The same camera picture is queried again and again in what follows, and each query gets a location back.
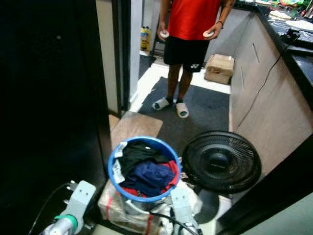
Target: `white slide sandal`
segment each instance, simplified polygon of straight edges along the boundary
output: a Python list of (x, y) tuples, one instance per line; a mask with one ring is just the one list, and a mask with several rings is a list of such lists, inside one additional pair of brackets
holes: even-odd
[(152, 105), (152, 108), (154, 108), (155, 110), (161, 110), (161, 109), (163, 109), (169, 105), (170, 105), (170, 103), (167, 101), (167, 99), (162, 98), (162, 99), (159, 99), (158, 101), (154, 102)]
[(177, 115), (180, 118), (187, 118), (189, 116), (189, 112), (185, 103), (176, 104)]

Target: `fan grille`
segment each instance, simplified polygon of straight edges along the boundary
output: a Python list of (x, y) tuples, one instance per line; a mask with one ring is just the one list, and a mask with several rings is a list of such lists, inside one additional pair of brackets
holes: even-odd
[(261, 175), (261, 161), (243, 137), (222, 131), (193, 138), (182, 156), (184, 171), (196, 184), (221, 193), (248, 189)]

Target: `black door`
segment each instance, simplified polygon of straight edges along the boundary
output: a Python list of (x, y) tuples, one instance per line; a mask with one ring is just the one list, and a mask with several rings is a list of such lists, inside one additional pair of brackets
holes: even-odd
[[(51, 191), (86, 180), (101, 192), (110, 131), (95, 1), (0, 3), (1, 234), (28, 233)], [(61, 191), (38, 234), (65, 207)]]

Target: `person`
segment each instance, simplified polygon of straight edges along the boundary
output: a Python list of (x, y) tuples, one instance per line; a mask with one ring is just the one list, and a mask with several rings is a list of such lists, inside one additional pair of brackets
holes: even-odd
[[(173, 0), (168, 29), (166, 17), (170, 0), (161, 0), (158, 36), (165, 41), (164, 63), (170, 66), (168, 72), (167, 96), (156, 101), (152, 107), (161, 110), (173, 105), (173, 96), (178, 85), (179, 70), (182, 65), (182, 76), (179, 83), (179, 94), (175, 103), (180, 118), (189, 115), (183, 98), (189, 88), (194, 72), (200, 72), (201, 65), (209, 45), (216, 39), (224, 26), (224, 22), (232, 8), (234, 0)], [(222, 6), (219, 20), (217, 14)], [(208, 38), (204, 35), (214, 32)]]

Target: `white tile floor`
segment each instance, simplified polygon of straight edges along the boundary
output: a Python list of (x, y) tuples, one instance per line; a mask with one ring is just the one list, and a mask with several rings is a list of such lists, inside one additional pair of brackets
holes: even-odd
[[(154, 85), (159, 81), (160, 77), (167, 78), (169, 71), (168, 65), (163, 63), (162, 58), (157, 58), (156, 61), (151, 65), (151, 67), (144, 73), (143, 77), (138, 82), (138, 96), (132, 102), (130, 111), (138, 112), (143, 101), (147, 95), (151, 92)], [(205, 69), (202, 69), (198, 73), (194, 73), (191, 85), (203, 87), (206, 89), (218, 91), (221, 93), (230, 94), (230, 86), (223, 85), (215, 82), (209, 82), (204, 79)], [(231, 200), (222, 196), (220, 198), (220, 208), (216, 217), (206, 224), (201, 224), (200, 228), (204, 235), (214, 235), (216, 220), (223, 215), (230, 207)], [(98, 225), (95, 229), (93, 235), (118, 235), (120, 233), (115, 232), (109, 228)]]

